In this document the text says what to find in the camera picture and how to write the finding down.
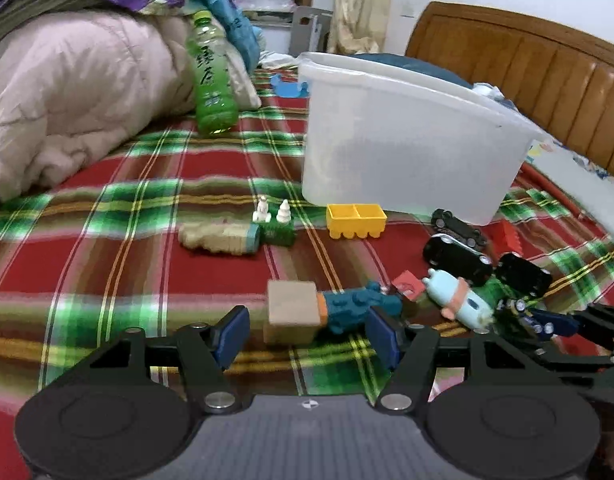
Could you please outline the tan wooden cube block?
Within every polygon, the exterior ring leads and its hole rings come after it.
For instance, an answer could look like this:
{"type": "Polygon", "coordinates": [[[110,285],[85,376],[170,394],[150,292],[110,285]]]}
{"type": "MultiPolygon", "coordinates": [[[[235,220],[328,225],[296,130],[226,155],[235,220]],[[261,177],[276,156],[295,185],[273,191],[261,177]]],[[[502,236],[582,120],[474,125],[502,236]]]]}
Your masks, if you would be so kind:
{"type": "Polygon", "coordinates": [[[316,284],[272,280],[267,285],[267,320],[263,337],[268,346],[311,344],[322,326],[316,284]]]}

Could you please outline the light blue toy figure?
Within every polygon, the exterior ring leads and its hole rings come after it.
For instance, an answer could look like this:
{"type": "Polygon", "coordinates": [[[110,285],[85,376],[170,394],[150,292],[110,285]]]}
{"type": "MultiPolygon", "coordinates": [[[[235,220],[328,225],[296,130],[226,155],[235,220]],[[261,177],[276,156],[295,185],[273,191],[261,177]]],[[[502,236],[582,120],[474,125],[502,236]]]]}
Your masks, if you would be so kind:
{"type": "Polygon", "coordinates": [[[429,269],[422,280],[429,299],[441,309],[441,315],[475,333],[487,333],[493,321],[493,308],[478,296],[464,278],[455,278],[444,270],[429,269]]]}

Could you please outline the red toy brick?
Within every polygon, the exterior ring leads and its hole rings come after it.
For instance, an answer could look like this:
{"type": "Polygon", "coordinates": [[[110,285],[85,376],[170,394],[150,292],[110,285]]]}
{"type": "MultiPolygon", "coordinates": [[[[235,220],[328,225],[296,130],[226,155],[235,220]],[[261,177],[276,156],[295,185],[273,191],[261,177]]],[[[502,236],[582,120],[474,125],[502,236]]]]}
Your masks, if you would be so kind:
{"type": "Polygon", "coordinates": [[[505,219],[501,219],[494,222],[490,228],[490,240],[493,246],[493,251],[499,256],[503,256],[508,252],[514,252],[514,254],[522,257],[523,246],[520,242],[520,235],[518,235],[515,226],[505,219]]]}

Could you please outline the white patterned pillow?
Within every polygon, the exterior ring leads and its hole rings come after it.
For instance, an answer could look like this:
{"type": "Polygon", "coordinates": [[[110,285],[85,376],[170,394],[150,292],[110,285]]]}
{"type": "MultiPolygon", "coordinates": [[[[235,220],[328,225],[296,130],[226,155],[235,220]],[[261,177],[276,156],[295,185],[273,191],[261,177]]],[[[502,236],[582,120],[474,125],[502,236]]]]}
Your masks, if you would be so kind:
{"type": "Polygon", "coordinates": [[[554,138],[535,140],[526,162],[537,169],[614,239],[614,177],[554,138]]]}

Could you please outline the plaid bed sheet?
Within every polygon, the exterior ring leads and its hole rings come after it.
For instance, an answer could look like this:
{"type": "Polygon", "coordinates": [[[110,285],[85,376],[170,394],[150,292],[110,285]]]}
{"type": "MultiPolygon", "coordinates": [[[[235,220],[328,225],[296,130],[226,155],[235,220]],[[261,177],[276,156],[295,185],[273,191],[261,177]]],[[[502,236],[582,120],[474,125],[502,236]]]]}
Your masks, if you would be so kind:
{"type": "Polygon", "coordinates": [[[0,479],[28,477],[13,439],[22,404],[127,327],[165,336],[243,304],[251,337],[227,373],[241,391],[375,398],[384,387],[388,373],[359,334],[266,346],[267,284],[339,291],[423,275],[429,222],[391,214],[380,237],[332,240],[324,210],[301,194],[308,103],[277,96],[267,70],[254,84],[259,110],[223,136],[199,136],[189,116],[167,118],[58,188],[0,207],[0,479]],[[260,195],[291,205],[292,246],[249,257],[180,246],[179,224],[249,217],[260,195]]]}

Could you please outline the green block with white trees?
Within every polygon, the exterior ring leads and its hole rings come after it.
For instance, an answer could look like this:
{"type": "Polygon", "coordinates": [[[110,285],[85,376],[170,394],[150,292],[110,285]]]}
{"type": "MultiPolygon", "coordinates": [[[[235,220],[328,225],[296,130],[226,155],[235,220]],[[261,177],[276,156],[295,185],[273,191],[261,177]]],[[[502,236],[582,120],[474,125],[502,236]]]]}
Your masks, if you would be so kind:
{"type": "Polygon", "coordinates": [[[252,221],[259,226],[264,243],[282,247],[291,247],[295,243],[296,232],[288,200],[283,200],[274,214],[268,198],[260,195],[252,214],[252,221]]]}

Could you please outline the yellow toy brick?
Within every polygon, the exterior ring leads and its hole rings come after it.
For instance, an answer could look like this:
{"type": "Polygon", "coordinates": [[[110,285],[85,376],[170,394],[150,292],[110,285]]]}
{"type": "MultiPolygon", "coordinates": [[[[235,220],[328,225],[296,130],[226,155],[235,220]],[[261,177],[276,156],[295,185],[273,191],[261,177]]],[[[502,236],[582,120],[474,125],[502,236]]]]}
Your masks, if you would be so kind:
{"type": "Polygon", "coordinates": [[[377,238],[385,230],[387,216],[377,204],[328,204],[325,221],[333,240],[377,238]]]}

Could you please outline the green tea bottle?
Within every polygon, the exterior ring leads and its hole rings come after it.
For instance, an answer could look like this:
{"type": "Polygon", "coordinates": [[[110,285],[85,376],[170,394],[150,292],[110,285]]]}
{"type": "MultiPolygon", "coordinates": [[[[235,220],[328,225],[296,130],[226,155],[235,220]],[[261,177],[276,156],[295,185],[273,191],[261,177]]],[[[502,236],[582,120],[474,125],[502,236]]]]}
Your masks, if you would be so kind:
{"type": "Polygon", "coordinates": [[[200,133],[220,134],[230,130],[239,117],[228,72],[225,34],[203,10],[192,17],[187,51],[193,69],[195,117],[200,133]]]}

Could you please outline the wooden bed headboard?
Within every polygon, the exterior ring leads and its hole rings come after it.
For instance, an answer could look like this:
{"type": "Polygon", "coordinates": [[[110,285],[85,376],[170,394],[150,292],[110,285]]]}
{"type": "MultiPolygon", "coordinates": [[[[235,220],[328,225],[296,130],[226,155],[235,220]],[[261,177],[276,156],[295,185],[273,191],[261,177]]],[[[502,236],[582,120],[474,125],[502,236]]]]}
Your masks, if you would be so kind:
{"type": "Polygon", "coordinates": [[[405,55],[488,82],[565,146],[614,176],[614,45],[485,6],[433,1],[405,55]]]}

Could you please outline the white translucent plastic bin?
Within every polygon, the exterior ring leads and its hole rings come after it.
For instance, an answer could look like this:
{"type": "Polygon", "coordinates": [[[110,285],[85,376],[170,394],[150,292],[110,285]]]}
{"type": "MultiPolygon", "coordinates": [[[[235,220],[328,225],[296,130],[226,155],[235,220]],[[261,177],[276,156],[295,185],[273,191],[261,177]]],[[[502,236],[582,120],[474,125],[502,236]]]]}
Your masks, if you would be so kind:
{"type": "Polygon", "coordinates": [[[547,137],[488,96],[405,68],[305,52],[298,79],[309,91],[301,192],[319,206],[443,208],[485,226],[547,137]]]}

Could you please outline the blue plastic toy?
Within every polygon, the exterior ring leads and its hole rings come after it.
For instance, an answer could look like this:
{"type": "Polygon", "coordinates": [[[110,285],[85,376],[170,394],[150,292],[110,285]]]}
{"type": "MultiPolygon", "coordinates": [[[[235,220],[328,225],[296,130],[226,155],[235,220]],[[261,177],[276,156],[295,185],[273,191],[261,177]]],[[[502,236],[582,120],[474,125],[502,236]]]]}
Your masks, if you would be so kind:
{"type": "Polygon", "coordinates": [[[273,93],[282,99],[306,99],[309,97],[309,89],[306,81],[289,81],[274,74],[270,77],[270,85],[273,93]]]}

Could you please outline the blue pillow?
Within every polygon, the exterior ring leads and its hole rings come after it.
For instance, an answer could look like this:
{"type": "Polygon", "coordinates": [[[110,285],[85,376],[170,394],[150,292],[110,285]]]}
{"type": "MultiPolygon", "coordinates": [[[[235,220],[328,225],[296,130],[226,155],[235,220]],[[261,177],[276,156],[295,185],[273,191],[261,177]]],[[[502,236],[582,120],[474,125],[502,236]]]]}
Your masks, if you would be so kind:
{"type": "Polygon", "coordinates": [[[473,87],[473,84],[470,84],[457,74],[450,72],[450,70],[438,67],[429,62],[418,60],[417,58],[407,58],[407,56],[392,53],[358,53],[355,54],[355,58],[403,68],[404,70],[411,70],[411,72],[449,81],[452,82],[452,84],[459,84],[459,86],[465,88],[473,87]]]}

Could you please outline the pink quilt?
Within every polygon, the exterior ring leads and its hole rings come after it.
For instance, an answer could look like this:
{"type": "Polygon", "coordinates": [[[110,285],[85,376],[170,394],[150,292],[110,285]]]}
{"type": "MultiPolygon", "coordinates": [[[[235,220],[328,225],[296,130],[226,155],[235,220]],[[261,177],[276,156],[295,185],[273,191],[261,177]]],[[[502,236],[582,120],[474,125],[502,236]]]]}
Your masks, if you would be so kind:
{"type": "Polygon", "coordinates": [[[47,13],[0,42],[0,202],[53,188],[194,108],[186,18],[47,13]]]}

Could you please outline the blue blanket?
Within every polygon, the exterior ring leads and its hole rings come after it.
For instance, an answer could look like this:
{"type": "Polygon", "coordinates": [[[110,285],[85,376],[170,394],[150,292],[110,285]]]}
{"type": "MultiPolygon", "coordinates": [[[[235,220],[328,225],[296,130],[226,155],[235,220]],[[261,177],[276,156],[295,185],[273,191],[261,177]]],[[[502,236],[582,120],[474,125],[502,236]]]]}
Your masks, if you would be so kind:
{"type": "Polygon", "coordinates": [[[219,21],[227,39],[239,51],[249,73],[258,65],[260,46],[257,28],[244,15],[235,0],[199,0],[202,6],[219,21]]]}

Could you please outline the beige curtain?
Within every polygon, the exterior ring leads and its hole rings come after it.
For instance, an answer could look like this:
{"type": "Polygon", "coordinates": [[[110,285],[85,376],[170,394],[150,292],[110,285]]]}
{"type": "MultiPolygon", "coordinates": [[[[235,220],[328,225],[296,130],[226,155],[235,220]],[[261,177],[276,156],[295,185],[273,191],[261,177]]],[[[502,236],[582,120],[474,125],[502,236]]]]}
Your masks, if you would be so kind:
{"type": "Polygon", "coordinates": [[[392,0],[334,0],[328,51],[336,54],[382,51],[392,0]]]}

